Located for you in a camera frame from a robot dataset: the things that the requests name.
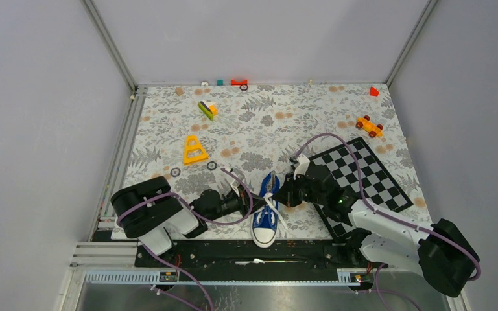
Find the white shoelace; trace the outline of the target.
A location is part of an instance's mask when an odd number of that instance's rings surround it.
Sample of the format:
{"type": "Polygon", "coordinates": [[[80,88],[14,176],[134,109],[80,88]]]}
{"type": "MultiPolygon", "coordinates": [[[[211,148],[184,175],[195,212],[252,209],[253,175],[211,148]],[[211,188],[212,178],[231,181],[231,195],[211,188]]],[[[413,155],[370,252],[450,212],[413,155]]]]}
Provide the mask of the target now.
{"type": "Polygon", "coordinates": [[[272,199],[272,193],[266,192],[263,198],[267,204],[254,214],[252,228],[277,231],[278,225],[281,224],[285,232],[288,232],[289,228],[287,227],[287,222],[283,219],[279,209],[276,207],[277,202],[272,199]]]}

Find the blue canvas sneaker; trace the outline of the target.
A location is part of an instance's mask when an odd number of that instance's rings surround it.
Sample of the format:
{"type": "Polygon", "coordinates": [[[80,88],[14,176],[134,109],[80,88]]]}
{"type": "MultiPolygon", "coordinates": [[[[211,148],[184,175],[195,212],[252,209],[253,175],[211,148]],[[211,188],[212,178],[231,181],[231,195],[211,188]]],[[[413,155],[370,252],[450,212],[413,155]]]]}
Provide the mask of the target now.
{"type": "MultiPolygon", "coordinates": [[[[280,188],[280,181],[275,171],[268,173],[261,183],[259,195],[265,197],[267,194],[273,195],[280,188]]],[[[265,202],[252,215],[251,237],[260,248],[267,248],[276,240],[278,233],[278,204],[272,200],[272,207],[265,202]]]]}

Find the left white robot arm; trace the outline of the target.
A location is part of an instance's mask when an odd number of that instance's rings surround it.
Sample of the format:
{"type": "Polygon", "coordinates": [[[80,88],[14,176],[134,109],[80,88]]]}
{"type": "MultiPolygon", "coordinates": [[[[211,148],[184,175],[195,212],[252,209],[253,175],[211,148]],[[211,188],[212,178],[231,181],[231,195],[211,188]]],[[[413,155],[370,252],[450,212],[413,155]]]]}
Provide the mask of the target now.
{"type": "Polygon", "coordinates": [[[185,203],[164,177],[157,177],[121,189],[111,198],[117,215],[116,224],[129,239],[136,239],[150,250],[151,259],[159,266],[168,266],[175,258],[172,238],[166,226],[173,226],[186,238],[194,238],[208,230],[208,222],[232,213],[251,215],[266,205],[263,186],[259,194],[246,192],[234,184],[226,195],[205,190],[191,203],[185,203]]]}

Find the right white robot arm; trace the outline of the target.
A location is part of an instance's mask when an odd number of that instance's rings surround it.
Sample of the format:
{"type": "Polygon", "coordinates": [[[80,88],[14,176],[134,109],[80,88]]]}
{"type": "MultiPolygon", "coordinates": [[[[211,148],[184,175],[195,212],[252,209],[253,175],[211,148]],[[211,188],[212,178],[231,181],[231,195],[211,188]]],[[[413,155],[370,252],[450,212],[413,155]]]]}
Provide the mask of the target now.
{"type": "Polygon", "coordinates": [[[349,234],[346,258],[352,266],[369,261],[402,268],[449,297],[479,277],[479,256],[453,222],[419,223],[385,209],[352,187],[341,187],[324,165],[311,165],[304,175],[287,174],[271,198],[287,207],[321,206],[326,218],[349,234]]]}

